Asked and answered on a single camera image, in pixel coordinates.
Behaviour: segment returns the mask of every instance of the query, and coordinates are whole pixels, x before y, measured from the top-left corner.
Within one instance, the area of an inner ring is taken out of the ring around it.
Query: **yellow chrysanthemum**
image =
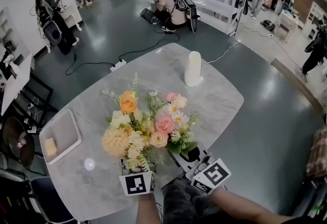
[[[125,130],[108,128],[102,136],[102,147],[110,155],[116,158],[124,158],[129,147],[129,138]]]

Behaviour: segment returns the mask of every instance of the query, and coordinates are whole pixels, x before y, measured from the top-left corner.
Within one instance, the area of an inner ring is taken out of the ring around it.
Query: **sneaker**
[[[72,44],[73,46],[76,46],[76,44],[80,41],[80,39],[78,37],[75,38],[76,41]]]
[[[163,31],[170,31],[170,32],[175,32],[175,31],[176,31],[176,29],[174,29],[174,30],[170,30],[170,29],[166,28],[165,26],[162,26],[161,29],[162,29]]]

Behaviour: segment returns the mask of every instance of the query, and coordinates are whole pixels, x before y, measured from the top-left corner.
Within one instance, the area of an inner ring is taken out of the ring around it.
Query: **white cable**
[[[230,47],[228,48],[228,50],[226,50],[222,56],[220,56],[220,57],[217,58],[216,60],[210,61],[210,62],[208,62],[208,63],[213,63],[213,62],[216,62],[217,60],[221,59],[223,56],[225,56],[225,54],[229,51],[229,49],[231,49],[232,47],[234,47],[234,46],[236,46],[236,45],[238,45],[238,44],[240,44],[240,42],[237,42],[237,43],[235,43],[233,46],[230,46]]]

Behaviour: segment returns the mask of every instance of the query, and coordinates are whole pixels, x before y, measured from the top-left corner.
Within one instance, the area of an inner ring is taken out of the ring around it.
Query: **white desk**
[[[275,34],[277,35],[281,26],[284,26],[285,28],[288,29],[287,36],[284,40],[285,42],[287,42],[291,34],[296,30],[297,23],[298,23],[298,16],[294,18],[291,13],[289,13],[286,10],[283,10],[277,20]]]
[[[17,98],[19,92],[30,80],[31,73],[32,54],[28,55],[27,58],[19,65],[19,74],[16,79],[13,76],[7,80],[4,98],[1,107],[1,116],[4,115],[7,108]]]

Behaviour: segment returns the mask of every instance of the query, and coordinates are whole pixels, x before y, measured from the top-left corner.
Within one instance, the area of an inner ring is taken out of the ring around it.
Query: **table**
[[[209,148],[234,118],[243,103],[242,95],[213,66],[202,60],[203,80],[196,87],[184,83],[184,67],[190,51],[171,43],[129,62],[86,89],[64,110],[70,109],[82,135],[82,143],[47,168],[52,182],[72,216],[79,221],[112,214],[136,202],[126,197],[121,187],[119,160],[109,157],[101,147],[101,138],[107,128],[104,117],[118,109],[115,102],[102,93],[104,89],[121,94],[131,89],[134,73],[139,76],[138,96],[157,90],[160,94],[178,92],[187,97],[186,113],[200,114],[194,129],[197,140]],[[139,101],[139,108],[145,102]],[[181,173],[167,152],[165,164],[157,165],[156,185],[163,187]],[[88,171],[85,159],[95,162]]]
[[[296,18],[293,17],[291,13],[286,10],[283,10],[277,20],[275,34],[278,34],[279,29],[283,26],[283,29],[287,29],[287,36],[285,37],[285,42],[287,43],[291,34],[296,30],[298,23],[298,16]]]
[[[30,80],[32,63],[32,54],[28,55],[24,61],[19,65],[19,74],[16,79],[11,75],[6,83],[4,98],[1,107],[1,116],[4,115],[9,105],[17,98],[19,92]]]

